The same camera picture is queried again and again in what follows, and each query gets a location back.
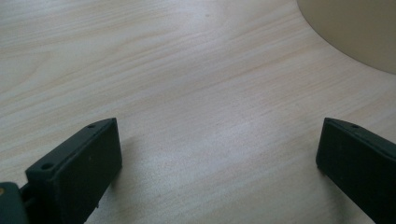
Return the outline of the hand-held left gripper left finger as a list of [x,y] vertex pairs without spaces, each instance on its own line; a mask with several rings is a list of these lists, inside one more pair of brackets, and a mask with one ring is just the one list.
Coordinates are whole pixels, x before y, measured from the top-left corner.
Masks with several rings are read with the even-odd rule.
[[122,166],[117,120],[82,128],[31,165],[22,188],[32,224],[84,224]]

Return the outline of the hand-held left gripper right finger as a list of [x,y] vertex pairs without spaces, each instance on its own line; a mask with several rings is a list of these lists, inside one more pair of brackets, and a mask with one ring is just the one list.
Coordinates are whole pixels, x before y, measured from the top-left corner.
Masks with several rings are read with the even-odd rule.
[[316,163],[375,224],[396,224],[396,144],[359,125],[326,118]]

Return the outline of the beige round object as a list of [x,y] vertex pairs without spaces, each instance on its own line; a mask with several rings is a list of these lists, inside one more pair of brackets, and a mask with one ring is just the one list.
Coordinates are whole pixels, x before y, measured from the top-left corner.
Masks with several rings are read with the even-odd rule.
[[309,25],[347,56],[396,75],[396,0],[297,0]]

